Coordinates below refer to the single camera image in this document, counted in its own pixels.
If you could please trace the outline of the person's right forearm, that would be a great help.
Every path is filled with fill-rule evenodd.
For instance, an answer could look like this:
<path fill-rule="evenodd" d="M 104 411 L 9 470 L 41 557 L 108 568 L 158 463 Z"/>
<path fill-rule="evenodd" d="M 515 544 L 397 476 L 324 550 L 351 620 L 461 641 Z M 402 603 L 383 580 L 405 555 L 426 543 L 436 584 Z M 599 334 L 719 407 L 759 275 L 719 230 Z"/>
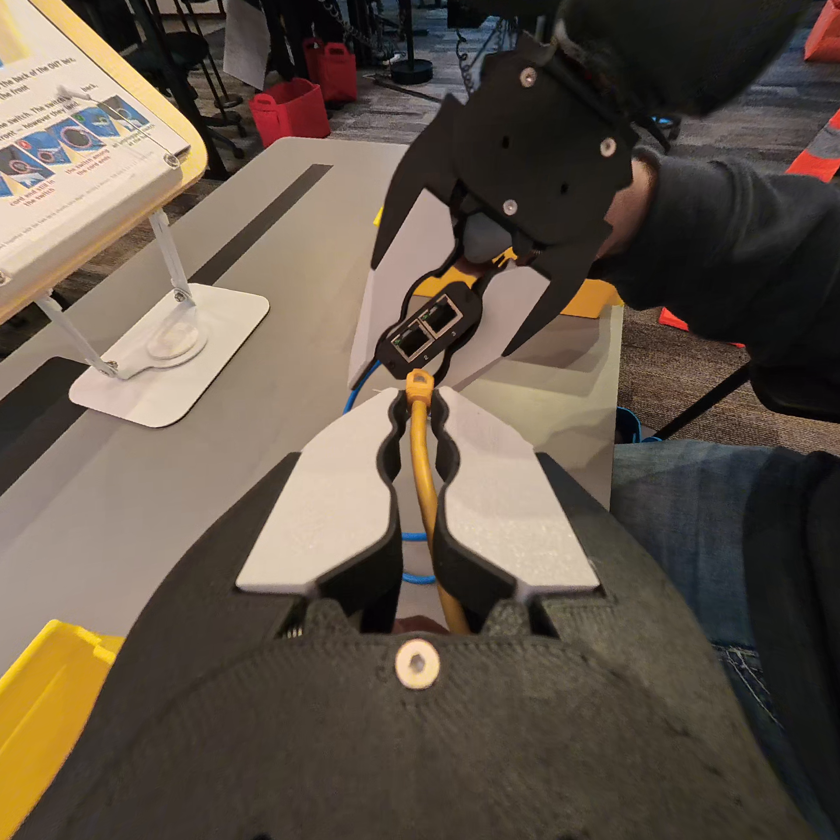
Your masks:
<path fill-rule="evenodd" d="M 663 307 L 701 338 L 743 344 L 761 366 L 838 378 L 839 193 L 740 161 L 641 151 L 658 167 L 633 244 L 593 279 L 636 310 Z"/>

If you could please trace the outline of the orange traffic cone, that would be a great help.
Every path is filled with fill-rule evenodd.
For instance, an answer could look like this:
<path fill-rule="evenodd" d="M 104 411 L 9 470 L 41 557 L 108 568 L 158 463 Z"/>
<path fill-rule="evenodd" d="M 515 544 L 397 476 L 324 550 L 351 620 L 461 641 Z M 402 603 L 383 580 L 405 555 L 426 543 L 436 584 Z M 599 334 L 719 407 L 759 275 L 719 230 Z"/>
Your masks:
<path fill-rule="evenodd" d="M 836 111 L 794 159 L 786 174 L 806 175 L 824 183 L 834 178 L 839 169 L 839 118 L 840 113 Z"/>

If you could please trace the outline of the yellow plastic bin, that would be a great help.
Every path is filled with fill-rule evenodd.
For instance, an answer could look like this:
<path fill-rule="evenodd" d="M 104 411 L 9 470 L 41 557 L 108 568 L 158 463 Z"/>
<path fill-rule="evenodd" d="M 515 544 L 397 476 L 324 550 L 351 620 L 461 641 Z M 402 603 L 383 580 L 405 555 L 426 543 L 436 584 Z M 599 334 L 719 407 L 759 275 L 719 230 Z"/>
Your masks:
<path fill-rule="evenodd" d="M 124 638 L 53 619 L 1 679 L 1 838 L 55 779 L 90 717 Z"/>
<path fill-rule="evenodd" d="M 508 242 L 510 237 L 504 226 L 498 225 L 497 221 L 482 211 L 476 211 L 466 216 L 465 230 L 466 239 L 469 242 L 481 239 L 491 239 L 495 235 Z M 431 276 L 423 280 L 415 289 L 415 297 L 437 298 L 447 286 L 456 282 L 462 282 L 472 291 L 477 292 L 477 278 L 465 273 L 462 269 L 451 266 L 441 276 Z M 371 328 L 372 304 L 370 298 L 371 283 L 365 285 L 362 305 L 357 318 L 356 328 L 366 333 Z M 603 280 L 587 279 L 574 295 L 569 304 L 562 310 L 564 316 L 573 316 L 586 319 L 598 319 L 602 311 L 610 306 L 622 306 L 623 302 L 613 286 Z"/>

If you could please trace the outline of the person's leg in jeans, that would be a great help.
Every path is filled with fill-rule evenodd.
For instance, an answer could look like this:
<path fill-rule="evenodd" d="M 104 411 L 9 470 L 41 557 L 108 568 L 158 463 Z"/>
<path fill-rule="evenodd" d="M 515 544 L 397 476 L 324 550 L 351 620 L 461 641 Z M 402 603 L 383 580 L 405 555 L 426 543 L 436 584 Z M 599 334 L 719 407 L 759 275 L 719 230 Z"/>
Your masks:
<path fill-rule="evenodd" d="M 774 708 L 750 621 L 744 514 L 753 483 L 777 448 L 690 440 L 617 445 L 612 514 L 695 614 L 764 755 L 806 821 L 820 838 L 838 838 Z"/>

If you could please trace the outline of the person's right hand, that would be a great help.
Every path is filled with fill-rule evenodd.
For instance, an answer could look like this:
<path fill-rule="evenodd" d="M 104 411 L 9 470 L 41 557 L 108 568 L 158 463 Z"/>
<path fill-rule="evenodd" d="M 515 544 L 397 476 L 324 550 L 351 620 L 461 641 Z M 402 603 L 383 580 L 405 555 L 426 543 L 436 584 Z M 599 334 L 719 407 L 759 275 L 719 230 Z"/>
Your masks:
<path fill-rule="evenodd" d="M 617 192 L 606 215 L 611 232 L 595 260 L 621 255 L 633 244 L 654 201 L 658 167 L 643 157 L 632 161 L 632 182 Z"/>

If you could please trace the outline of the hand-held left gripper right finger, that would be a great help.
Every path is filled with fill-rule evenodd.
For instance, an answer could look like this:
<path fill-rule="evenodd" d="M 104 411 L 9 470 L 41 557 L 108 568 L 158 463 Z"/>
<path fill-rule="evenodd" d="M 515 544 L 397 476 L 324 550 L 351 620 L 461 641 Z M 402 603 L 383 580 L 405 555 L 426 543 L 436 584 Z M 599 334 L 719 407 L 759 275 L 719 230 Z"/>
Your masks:
<path fill-rule="evenodd" d="M 601 586 L 533 446 L 449 386 L 434 393 L 437 581 L 480 626 L 502 601 Z"/>

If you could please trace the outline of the black ethernet splitter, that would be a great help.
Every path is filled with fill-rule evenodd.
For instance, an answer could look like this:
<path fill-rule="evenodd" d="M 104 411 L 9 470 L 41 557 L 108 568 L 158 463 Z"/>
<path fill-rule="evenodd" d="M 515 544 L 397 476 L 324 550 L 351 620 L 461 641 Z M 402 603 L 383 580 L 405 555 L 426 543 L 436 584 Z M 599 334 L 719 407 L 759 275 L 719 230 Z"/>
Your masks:
<path fill-rule="evenodd" d="M 481 295 L 457 280 L 426 301 L 376 345 L 374 359 L 396 379 L 425 369 L 477 328 L 483 314 Z"/>

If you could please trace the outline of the orange fabric bin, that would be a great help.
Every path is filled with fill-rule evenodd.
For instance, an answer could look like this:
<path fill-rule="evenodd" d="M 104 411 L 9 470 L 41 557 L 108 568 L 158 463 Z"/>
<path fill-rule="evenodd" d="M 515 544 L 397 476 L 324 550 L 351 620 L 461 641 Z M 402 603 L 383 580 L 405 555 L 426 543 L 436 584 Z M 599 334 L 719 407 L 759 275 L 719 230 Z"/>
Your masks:
<path fill-rule="evenodd" d="M 804 46 L 804 61 L 839 64 L 839 1 L 826 1 Z"/>

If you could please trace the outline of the red plastic bin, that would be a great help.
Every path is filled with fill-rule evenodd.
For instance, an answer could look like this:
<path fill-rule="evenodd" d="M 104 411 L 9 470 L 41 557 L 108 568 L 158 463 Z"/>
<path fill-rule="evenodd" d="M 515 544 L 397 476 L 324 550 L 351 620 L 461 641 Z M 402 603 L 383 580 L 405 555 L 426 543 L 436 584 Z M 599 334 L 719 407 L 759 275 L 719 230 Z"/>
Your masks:
<path fill-rule="evenodd" d="M 320 87 L 325 104 L 355 102 L 358 82 L 355 57 L 343 43 L 324 43 L 306 38 L 303 43 L 308 75 Z"/>
<path fill-rule="evenodd" d="M 325 139 L 331 129 L 320 85 L 307 79 L 282 81 L 248 101 L 263 148 L 297 137 Z"/>

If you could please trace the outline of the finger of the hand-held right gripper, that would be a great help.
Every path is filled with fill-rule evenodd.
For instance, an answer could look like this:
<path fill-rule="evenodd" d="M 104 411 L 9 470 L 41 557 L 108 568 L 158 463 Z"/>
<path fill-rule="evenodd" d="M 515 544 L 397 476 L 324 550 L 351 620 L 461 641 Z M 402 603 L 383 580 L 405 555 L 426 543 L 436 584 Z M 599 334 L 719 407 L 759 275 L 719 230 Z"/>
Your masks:
<path fill-rule="evenodd" d="M 409 317 L 407 306 L 417 284 L 440 270 L 455 247 L 448 206 L 423 189 L 378 265 L 369 272 L 366 283 L 371 283 L 371 328 L 366 333 L 355 330 L 350 351 L 350 388 L 359 384 L 375 361 L 375 348 L 384 333 Z M 448 365 L 462 342 L 444 354 Z"/>
<path fill-rule="evenodd" d="M 498 362 L 549 285 L 532 268 L 508 268 L 493 276 L 475 333 L 453 353 L 438 383 L 463 389 Z"/>

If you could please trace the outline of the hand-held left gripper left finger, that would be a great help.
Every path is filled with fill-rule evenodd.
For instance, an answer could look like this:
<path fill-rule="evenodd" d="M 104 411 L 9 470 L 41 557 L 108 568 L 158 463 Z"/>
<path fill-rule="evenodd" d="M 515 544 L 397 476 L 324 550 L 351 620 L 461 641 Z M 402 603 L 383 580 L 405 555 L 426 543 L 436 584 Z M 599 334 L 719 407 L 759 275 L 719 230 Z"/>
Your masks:
<path fill-rule="evenodd" d="M 236 580 L 249 594 L 332 599 L 389 634 L 403 578 L 395 478 L 403 393 L 385 388 L 308 442 Z"/>

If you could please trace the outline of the white hanging paper sheet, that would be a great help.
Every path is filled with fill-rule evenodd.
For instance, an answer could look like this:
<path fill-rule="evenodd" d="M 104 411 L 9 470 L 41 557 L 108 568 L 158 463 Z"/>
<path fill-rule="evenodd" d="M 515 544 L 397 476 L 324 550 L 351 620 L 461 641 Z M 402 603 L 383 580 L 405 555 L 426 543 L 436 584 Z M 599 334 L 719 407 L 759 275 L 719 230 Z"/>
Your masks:
<path fill-rule="evenodd" d="M 270 33 L 259 1 L 224 1 L 223 70 L 256 91 L 265 85 Z"/>

